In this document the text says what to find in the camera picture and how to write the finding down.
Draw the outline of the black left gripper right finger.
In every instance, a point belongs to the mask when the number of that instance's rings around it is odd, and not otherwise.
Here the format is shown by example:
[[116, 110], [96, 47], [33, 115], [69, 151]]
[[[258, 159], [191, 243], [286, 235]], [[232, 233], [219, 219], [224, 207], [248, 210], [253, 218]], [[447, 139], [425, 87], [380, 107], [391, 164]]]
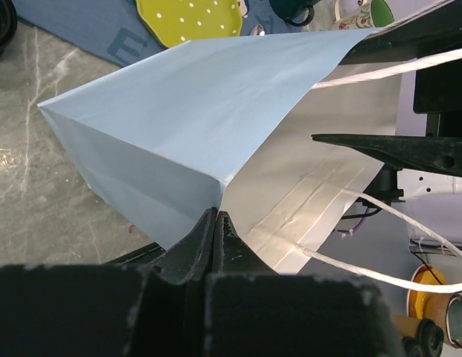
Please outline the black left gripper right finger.
[[211, 275], [213, 356], [403, 356], [379, 288], [347, 274], [279, 275], [221, 212]]

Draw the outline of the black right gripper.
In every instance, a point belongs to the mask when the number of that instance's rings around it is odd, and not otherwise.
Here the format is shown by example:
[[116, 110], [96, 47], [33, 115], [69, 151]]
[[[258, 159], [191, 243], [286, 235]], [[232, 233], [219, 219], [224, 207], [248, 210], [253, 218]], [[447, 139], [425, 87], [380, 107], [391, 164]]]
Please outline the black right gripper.
[[354, 46], [343, 64], [409, 62], [402, 76], [397, 135], [317, 134], [394, 168], [462, 178], [462, 1], [391, 1], [403, 17]]

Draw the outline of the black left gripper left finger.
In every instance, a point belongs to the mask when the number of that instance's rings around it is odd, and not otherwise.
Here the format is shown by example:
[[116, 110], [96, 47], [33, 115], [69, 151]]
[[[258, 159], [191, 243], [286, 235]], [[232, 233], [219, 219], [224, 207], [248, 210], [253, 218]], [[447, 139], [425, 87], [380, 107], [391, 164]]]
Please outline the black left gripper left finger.
[[0, 356], [200, 356], [216, 218], [145, 264], [0, 267]]

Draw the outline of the blue white paper bag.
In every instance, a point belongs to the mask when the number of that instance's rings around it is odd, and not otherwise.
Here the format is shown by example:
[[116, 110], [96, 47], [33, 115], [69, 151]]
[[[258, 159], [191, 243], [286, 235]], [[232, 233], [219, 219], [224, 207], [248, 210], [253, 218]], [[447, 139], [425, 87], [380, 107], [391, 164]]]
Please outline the blue white paper bag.
[[382, 164], [318, 135], [393, 135], [401, 76], [421, 65], [342, 65], [366, 35], [184, 41], [39, 109], [89, 188], [162, 248], [215, 207], [279, 273], [316, 258], [425, 291], [319, 252]]

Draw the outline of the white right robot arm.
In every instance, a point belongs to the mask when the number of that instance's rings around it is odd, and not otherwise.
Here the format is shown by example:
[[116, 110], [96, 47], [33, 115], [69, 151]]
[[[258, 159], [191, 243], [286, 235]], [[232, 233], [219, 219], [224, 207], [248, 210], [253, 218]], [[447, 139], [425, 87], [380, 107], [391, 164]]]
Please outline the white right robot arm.
[[415, 72], [423, 137], [318, 134], [383, 163], [365, 194], [384, 203], [462, 196], [462, 1], [439, 1], [353, 47], [345, 65], [403, 62]]

